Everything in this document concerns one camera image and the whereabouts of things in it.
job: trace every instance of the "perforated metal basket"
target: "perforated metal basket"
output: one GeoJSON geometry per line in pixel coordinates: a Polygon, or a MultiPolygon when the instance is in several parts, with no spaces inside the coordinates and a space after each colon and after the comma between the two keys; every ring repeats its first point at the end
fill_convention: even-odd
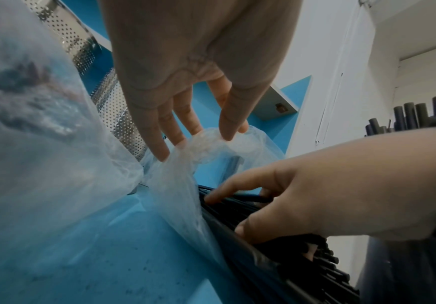
{"type": "Polygon", "coordinates": [[[133,124],[114,69],[91,93],[91,99],[108,130],[140,161],[147,147],[133,124]]]}
{"type": "Polygon", "coordinates": [[[41,21],[48,25],[53,36],[73,60],[80,75],[91,66],[101,47],[80,20],[59,0],[23,0],[41,21]]]}

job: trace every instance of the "white plastic bag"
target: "white plastic bag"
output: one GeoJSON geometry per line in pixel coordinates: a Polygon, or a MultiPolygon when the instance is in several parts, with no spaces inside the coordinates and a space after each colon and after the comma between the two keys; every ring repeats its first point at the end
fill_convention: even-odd
{"type": "MultiPolygon", "coordinates": [[[[174,148],[165,162],[143,163],[149,167],[147,184],[164,219],[192,247],[224,268],[221,250],[202,217],[194,173],[198,165],[208,164],[204,167],[216,178],[206,180],[222,179],[229,176],[229,162],[236,157],[241,161],[238,170],[231,173],[267,165],[283,159],[284,154],[266,133],[254,127],[246,134],[236,134],[231,142],[224,141],[218,129],[207,129],[174,148]]],[[[145,162],[150,159],[150,155],[144,158],[145,162]]]]}
{"type": "Polygon", "coordinates": [[[0,0],[0,257],[115,202],[142,175],[45,25],[0,0]]]}

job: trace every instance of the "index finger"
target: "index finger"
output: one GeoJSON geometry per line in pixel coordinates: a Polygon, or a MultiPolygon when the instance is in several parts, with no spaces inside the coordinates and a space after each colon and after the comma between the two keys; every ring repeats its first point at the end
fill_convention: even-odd
{"type": "Polygon", "coordinates": [[[259,187],[279,191],[281,186],[276,180],[276,170],[276,166],[272,164],[235,174],[228,178],[218,188],[211,191],[205,197],[205,201],[208,204],[214,204],[225,197],[233,195],[237,191],[253,190],[259,187]]]}
{"type": "Polygon", "coordinates": [[[134,103],[128,103],[128,109],[139,135],[151,153],[159,161],[165,161],[169,156],[169,149],[158,125],[158,109],[141,108],[134,103]]]}

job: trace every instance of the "plastic bag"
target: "plastic bag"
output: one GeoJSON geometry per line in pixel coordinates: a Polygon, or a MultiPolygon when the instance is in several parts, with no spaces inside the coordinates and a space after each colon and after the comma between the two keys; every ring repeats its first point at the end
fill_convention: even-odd
{"type": "Polygon", "coordinates": [[[370,238],[358,288],[363,304],[436,303],[436,238],[370,238]]]}
{"type": "Polygon", "coordinates": [[[250,127],[246,134],[236,134],[231,142],[226,142],[213,128],[175,147],[163,163],[155,161],[150,166],[151,157],[145,156],[143,166],[149,167],[147,184],[164,219],[202,255],[226,268],[219,245],[202,216],[195,180],[198,165],[207,164],[200,170],[204,168],[208,176],[216,177],[201,178],[199,182],[215,182],[283,158],[281,150],[259,129],[250,127]]]}
{"type": "Polygon", "coordinates": [[[0,258],[129,193],[138,161],[20,0],[0,0],[0,258]]]}

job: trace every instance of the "person's right hand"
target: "person's right hand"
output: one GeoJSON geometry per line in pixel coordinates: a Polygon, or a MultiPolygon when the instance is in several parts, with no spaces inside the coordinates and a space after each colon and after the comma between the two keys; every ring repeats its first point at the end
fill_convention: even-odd
{"type": "Polygon", "coordinates": [[[436,229],[436,128],[373,136],[251,169],[205,201],[259,187],[275,199],[236,228],[250,243],[306,233],[426,238],[436,229]]]}
{"type": "Polygon", "coordinates": [[[133,122],[153,154],[169,155],[202,130],[192,85],[207,81],[222,107],[225,140],[269,88],[287,52],[302,0],[100,0],[113,60],[133,122]]]}

